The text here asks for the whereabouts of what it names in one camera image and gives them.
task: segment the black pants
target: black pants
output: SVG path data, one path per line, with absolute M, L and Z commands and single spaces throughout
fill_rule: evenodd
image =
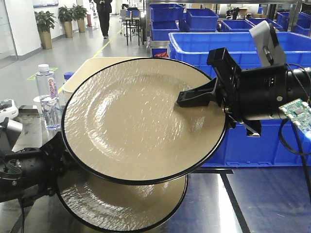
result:
M 98 12 L 99 23 L 101 25 L 101 30 L 103 35 L 108 35 L 109 30 L 109 13 L 108 12 Z

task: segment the plastic bottle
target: plastic bottle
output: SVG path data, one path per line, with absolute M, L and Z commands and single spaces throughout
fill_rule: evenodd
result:
M 64 86 L 65 83 L 72 77 L 73 74 L 74 74 L 74 72 L 66 72 L 66 73 L 64 74 L 63 86 Z
M 39 72 L 35 74 L 35 80 L 40 96 L 45 127 L 48 130 L 60 128 L 61 109 L 55 82 L 55 74 L 50 71 L 48 64 L 38 65 Z
M 71 78 L 71 76 L 74 74 L 74 72 L 66 72 L 65 74 L 64 74 L 64 82 L 63 82 L 63 84 L 65 84 L 67 81 L 68 81 L 68 79 L 70 79 Z

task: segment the plate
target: plate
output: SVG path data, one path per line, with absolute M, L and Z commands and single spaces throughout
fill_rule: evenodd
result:
M 83 169 L 58 181 L 65 208 L 85 225 L 102 232 L 142 232 L 168 220 L 181 204 L 187 176 L 152 185 L 124 185 Z
M 225 114 L 214 102 L 181 108 L 180 91 L 207 75 L 170 59 L 117 63 L 82 83 L 62 118 L 67 148 L 85 169 L 110 181 L 144 185 L 183 176 L 217 149 Z

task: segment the circuit board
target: circuit board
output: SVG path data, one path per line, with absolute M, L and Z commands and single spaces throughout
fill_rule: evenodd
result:
M 280 106 L 279 109 L 306 137 L 311 138 L 311 108 L 307 102 L 296 99 Z

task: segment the yellow floor line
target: yellow floor line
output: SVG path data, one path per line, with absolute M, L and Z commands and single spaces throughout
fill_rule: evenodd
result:
M 118 31 L 117 34 L 115 34 L 113 37 L 111 37 L 111 39 L 109 39 L 109 41 L 108 41 L 100 50 L 98 50 L 98 51 L 96 52 L 96 54 L 95 54 L 92 58 L 97 57 L 98 54 L 100 54 L 100 53 L 104 50 L 104 48 L 106 48 L 107 45 L 109 45 L 109 44 L 111 43 L 111 41 L 114 41 L 114 40 L 116 39 L 117 35 L 120 34 L 121 30 L 122 30 L 122 29 L 120 29 L 120 31 Z
M 97 57 L 98 54 L 100 54 L 104 50 L 104 48 L 106 48 L 107 45 L 109 45 L 111 43 L 111 41 L 114 41 L 117 38 L 117 35 L 120 34 L 121 30 L 122 29 L 120 29 L 120 31 L 118 31 L 117 34 L 115 34 L 113 37 L 111 37 L 111 39 L 109 39 L 109 41 L 100 50 L 98 50 L 92 58 Z M 62 85 L 62 87 L 58 89 L 58 93 L 61 93 L 63 91 L 63 87 L 64 87 L 64 85 Z

